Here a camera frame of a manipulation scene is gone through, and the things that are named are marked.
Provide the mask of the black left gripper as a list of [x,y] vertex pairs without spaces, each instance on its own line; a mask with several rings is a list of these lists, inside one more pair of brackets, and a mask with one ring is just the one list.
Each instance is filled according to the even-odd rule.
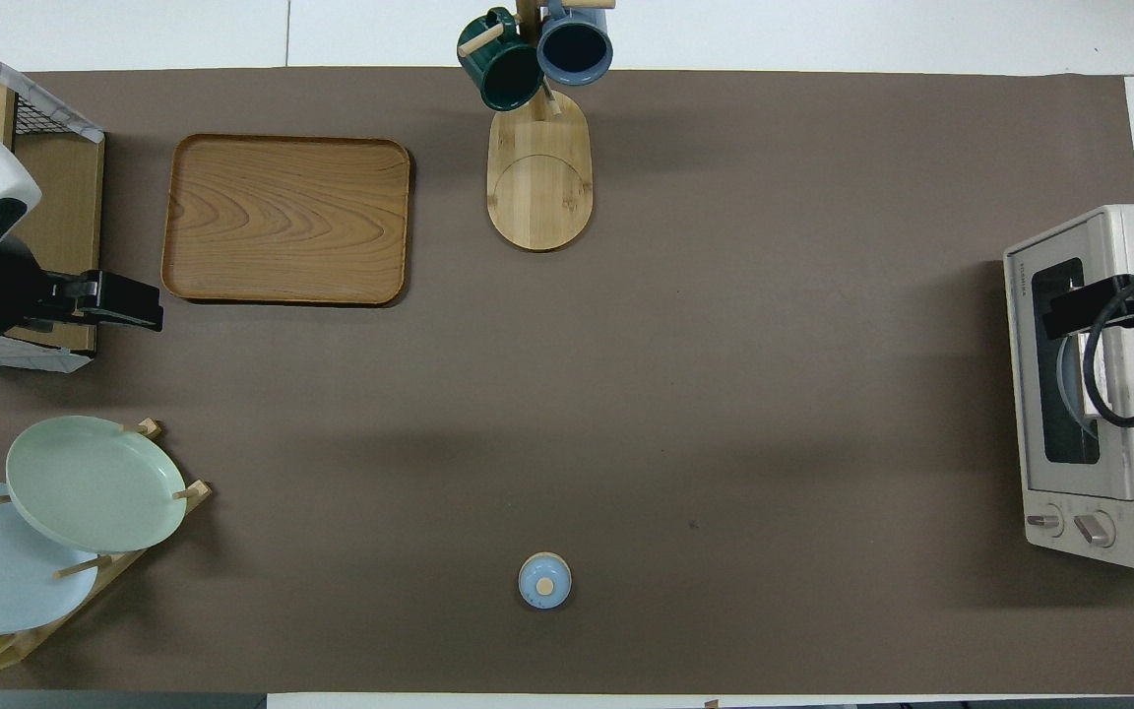
[[160,289],[113,273],[98,273],[98,316],[81,313],[81,297],[71,287],[86,285],[81,275],[49,271],[37,264],[22,239],[0,240],[0,335],[23,327],[49,332],[56,323],[95,326],[103,322],[161,332]]

